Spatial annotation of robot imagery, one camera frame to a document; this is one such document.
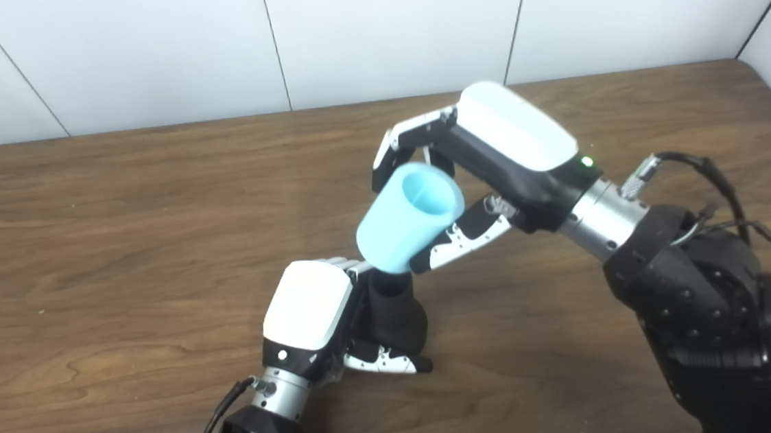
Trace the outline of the white and black left hand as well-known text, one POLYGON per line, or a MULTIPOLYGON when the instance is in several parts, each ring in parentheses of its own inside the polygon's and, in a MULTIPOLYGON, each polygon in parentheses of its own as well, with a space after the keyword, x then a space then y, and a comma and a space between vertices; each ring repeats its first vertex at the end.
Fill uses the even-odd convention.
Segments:
POLYGON ((427 374, 428 317, 410 273, 364 260, 293 261, 265 314, 263 367, 302 388, 335 382, 344 369, 427 374))

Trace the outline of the white and black right hand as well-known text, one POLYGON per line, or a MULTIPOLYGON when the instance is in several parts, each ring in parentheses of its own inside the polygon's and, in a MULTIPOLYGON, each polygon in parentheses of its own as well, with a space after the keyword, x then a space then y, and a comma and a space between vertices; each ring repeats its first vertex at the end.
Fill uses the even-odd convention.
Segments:
POLYGON ((490 193, 414 253, 409 264, 416 274, 455 261, 511 228, 527 234, 559 231, 602 175, 584 163, 574 136, 496 82, 472 84, 454 105, 388 129, 373 161, 372 190, 380 192, 418 148, 445 175, 460 166, 490 193))

